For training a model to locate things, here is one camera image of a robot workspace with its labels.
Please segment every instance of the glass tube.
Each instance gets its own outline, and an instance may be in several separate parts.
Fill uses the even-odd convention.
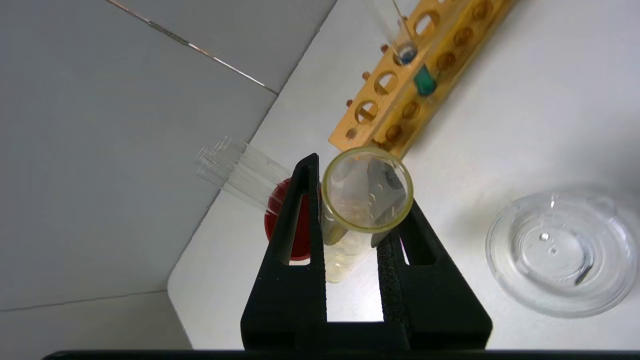
[[[418,47],[393,0],[362,0],[402,64],[410,63]]]
[[[339,282],[407,216],[413,183],[395,156],[357,147],[329,164],[322,198],[326,280]]]
[[[270,213],[276,212],[269,204],[281,204],[284,200],[275,199],[274,190],[291,177],[287,168],[244,141],[231,137],[225,137],[214,147],[203,147],[196,157],[196,164],[201,178]]]

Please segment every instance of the white countertop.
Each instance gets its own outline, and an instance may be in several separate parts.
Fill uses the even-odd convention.
[[[403,3],[409,12],[412,3]],[[380,59],[360,2],[339,0],[252,145],[294,168],[327,139]],[[488,348],[640,349],[640,286],[583,319],[535,313],[500,290],[484,256],[498,210],[563,184],[640,190],[640,2],[515,6],[404,159],[415,200],[493,320]],[[194,348],[242,348],[240,317],[267,241],[262,214],[221,192],[169,279]],[[376,258],[327,284],[329,321],[382,319]]]

